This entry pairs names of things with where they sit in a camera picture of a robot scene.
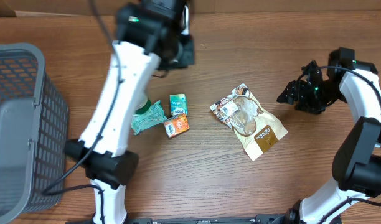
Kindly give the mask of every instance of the gray basket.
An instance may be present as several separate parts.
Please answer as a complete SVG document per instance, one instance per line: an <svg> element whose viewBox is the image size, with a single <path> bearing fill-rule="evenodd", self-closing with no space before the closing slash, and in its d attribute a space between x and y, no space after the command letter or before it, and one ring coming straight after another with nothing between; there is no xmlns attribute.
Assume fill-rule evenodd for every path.
<svg viewBox="0 0 381 224"><path fill-rule="evenodd" d="M64 172L67 128L68 107L42 52L0 45L0 224L60 202L40 192Z"/></svg>

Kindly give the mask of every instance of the green crumpled package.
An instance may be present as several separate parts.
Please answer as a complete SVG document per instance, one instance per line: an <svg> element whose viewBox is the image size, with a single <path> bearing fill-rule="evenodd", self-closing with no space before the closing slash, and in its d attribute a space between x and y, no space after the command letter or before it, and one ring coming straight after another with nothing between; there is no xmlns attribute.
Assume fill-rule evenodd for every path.
<svg viewBox="0 0 381 224"><path fill-rule="evenodd" d="M134 130L134 135L139 134L150 127L157 124L163 123L167 120L164 115L164 110L160 106L160 100L155 102L147 112L143 114L134 114L133 121L131 122L131 127Z"/></svg>

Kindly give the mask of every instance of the orange package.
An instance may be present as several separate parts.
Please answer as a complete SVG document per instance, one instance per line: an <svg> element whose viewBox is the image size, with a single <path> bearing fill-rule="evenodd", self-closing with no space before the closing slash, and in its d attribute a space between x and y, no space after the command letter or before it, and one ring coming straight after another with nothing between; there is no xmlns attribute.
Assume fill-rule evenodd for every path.
<svg viewBox="0 0 381 224"><path fill-rule="evenodd" d="M166 127L168 136L173 137L189 130L188 119L186 118L186 115L179 114L165 120L164 127Z"/></svg>

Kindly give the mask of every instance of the teal package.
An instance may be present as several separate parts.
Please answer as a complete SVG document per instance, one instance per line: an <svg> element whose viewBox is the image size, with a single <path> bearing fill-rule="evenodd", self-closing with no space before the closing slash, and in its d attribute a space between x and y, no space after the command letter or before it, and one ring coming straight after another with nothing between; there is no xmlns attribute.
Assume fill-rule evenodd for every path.
<svg viewBox="0 0 381 224"><path fill-rule="evenodd" d="M160 100L155 102L147 112L143 114L134 114L133 121L131 122L131 127L134 130L134 135L139 134L150 127L157 124L163 123L167 120L164 115L164 110L160 106Z"/></svg>
<svg viewBox="0 0 381 224"><path fill-rule="evenodd" d="M188 115L185 94L170 95L170 108L172 116L179 114Z"/></svg>

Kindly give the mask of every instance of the wooden tabletop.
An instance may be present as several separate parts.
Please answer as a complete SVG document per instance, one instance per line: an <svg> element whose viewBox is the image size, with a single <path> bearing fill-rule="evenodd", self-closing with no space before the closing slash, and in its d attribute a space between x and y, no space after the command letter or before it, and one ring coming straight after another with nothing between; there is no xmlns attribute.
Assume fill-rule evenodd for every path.
<svg viewBox="0 0 381 224"><path fill-rule="evenodd" d="M114 18L104 20L113 30ZM276 97L300 75L301 66L311 60L327 65L328 53L340 46L355 49L357 60L374 63L381 87L381 11L204 14L195 17L191 32L196 65L152 78L148 86L150 99L161 100L166 115L169 95L186 94L190 130L168 139L159 125L130 138L129 150L140 156L126 189L130 217L284 213L331 178L333 157L353 122L342 102L313 116L276 103ZM95 109L110 59L94 18L0 19L0 44L16 42L43 51L47 72L70 107L70 137L79 137ZM289 132L256 161L209 109L241 83ZM87 183L84 170L78 169L65 185ZM90 218L94 211L94 194L85 189L14 223L61 224ZM381 208L359 203L343 217L345 223L381 223Z"/></svg>

